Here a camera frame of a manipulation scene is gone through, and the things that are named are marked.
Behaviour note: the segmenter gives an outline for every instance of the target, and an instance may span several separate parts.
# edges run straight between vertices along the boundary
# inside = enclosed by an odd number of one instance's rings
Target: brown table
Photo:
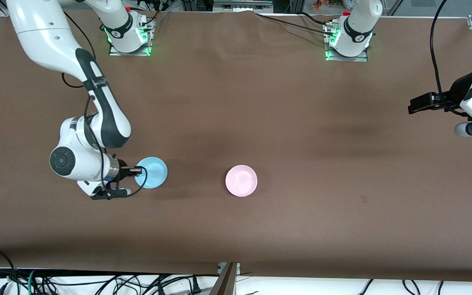
[[[344,63],[251,12],[172,13],[153,56],[109,57],[97,16],[69,13],[132,123],[111,152],[160,157],[169,176],[110,201],[56,176],[50,151],[86,92],[31,62],[1,18],[0,250],[18,267],[472,280],[472,138],[453,114],[407,114],[435,91],[431,19],[380,19],[369,62]],[[448,89],[472,71],[472,30],[441,19],[435,45]],[[225,189],[236,164],[257,172],[249,197]]]

